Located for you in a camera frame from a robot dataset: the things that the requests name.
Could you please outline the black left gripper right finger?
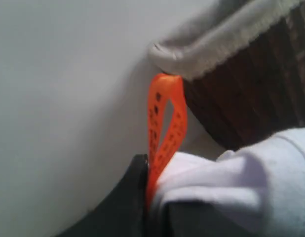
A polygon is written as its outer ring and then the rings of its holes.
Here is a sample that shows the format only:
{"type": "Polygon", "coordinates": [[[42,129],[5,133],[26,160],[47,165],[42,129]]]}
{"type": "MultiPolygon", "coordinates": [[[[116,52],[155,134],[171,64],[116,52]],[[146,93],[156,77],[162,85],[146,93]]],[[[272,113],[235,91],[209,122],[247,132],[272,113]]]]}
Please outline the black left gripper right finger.
{"type": "Polygon", "coordinates": [[[172,201],[164,214],[166,237],[257,237],[261,216],[200,201],[172,201]]]}

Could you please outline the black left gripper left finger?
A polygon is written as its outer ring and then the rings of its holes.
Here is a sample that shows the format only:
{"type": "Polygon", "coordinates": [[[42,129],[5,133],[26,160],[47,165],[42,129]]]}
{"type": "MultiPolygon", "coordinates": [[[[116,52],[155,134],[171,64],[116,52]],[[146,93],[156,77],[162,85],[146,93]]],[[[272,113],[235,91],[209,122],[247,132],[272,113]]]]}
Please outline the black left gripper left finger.
{"type": "Polygon", "coordinates": [[[59,237],[145,236],[148,156],[135,155],[123,178],[101,203],[59,237]]]}

